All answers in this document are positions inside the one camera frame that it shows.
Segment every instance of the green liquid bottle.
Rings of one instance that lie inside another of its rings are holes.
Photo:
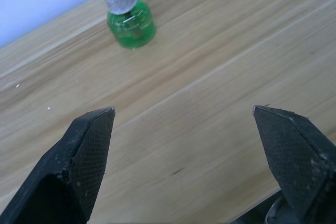
[[[122,47],[138,48],[155,35],[156,27],[147,3],[143,0],[105,0],[107,23]]]

